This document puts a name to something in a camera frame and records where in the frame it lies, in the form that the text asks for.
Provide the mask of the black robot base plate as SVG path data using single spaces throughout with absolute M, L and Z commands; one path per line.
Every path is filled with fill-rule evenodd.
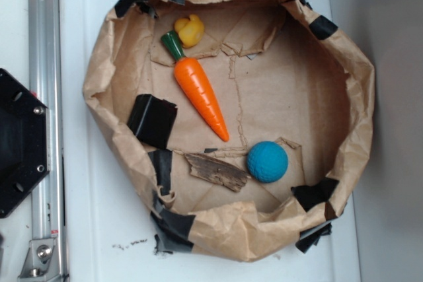
M 1 70 L 1 218 L 48 173 L 47 107 Z

